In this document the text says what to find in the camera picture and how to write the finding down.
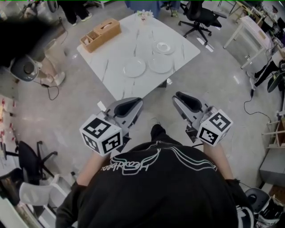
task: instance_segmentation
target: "black shirt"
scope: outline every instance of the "black shirt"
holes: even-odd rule
[[[193,147],[162,142],[113,157],[87,187],[75,186],[57,210],[56,227],[238,226],[249,207],[237,180],[225,180]]]

